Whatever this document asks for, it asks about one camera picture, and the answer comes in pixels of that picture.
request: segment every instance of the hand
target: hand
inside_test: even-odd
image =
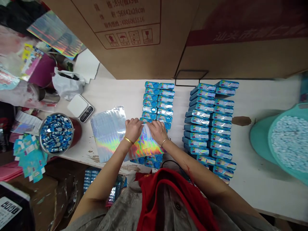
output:
[[[168,139],[165,124],[163,122],[153,120],[152,123],[147,122],[147,125],[149,126],[151,135],[156,143],[161,145],[165,139]]]
[[[131,118],[131,120],[125,121],[126,132],[125,137],[129,139],[131,142],[136,142],[136,140],[140,137],[143,122],[138,118]]]

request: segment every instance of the white table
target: white table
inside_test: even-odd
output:
[[[86,85],[82,95],[94,106],[94,113],[123,105],[127,118],[139,118],[142,113],[145,81],[115,80],[101,65],[96,79]],[[196,85],[196,80],[185,82]],[[201,82],[215,84],[218,81]],[[308,222],[308,187],[260,157],[249,141],[249,131],[255,120],[259,121],[281,110],[287,110],[298,102],[300,80],[298,77],[292,77],[277,81],[239,80],[239,82],[240,87],[236,90],[236,95],[229,98],[235,101],[234,116],[248,116],[252,124],[243,127],[232,126],[231,153],[234,156],[233,161],[237,163],[237,169],[230,186],[258,210],[288,220]],[[185,113],[188,110],[192,89],[193,87],[175,87],[174,116],[168,135],[181,148],[183,148]],[[67,104],[67,101],[61,100],[56,111],[73,116],[66,108]],[[61,157],[95,167],[104,166],[104,163],[99,162],[90,118],[82,124],[81,140]],[[135,171],[150,170],[151,168],[128,161],[123,163],[120,172],[132,174]]]

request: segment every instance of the gold bracelet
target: gold bracelet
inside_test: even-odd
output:
[[[132,142],[131,140],[127,139],[126,137],[124,137],[124,139],[126,139],[128,142],[130,142],[132,145],[134,145],[134,142]]]

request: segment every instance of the white plastic bag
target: white plastic bag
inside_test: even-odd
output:
[[[77,81],[60,76],[59,73],[66,74],[71,77],[76,75],[79,80]],[[55,74],[56,75],[52,77],[52,83],[61,98],[65,98],[66,100],[71,101],[75,95],[81,95],[83,93],[85,80],[81,75],[69,71],[58,71],[57,67],[55,67]]]

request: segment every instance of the brown cardboard box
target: brown cardboard box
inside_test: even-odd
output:
[[[209,79],[263,79],[307,69],[303,2],[201,1],[178,70],[208,70]],[[178,78],[203,74],[180,72]]]
[[[45,0],[116,79],[174,77],[199,0]]]

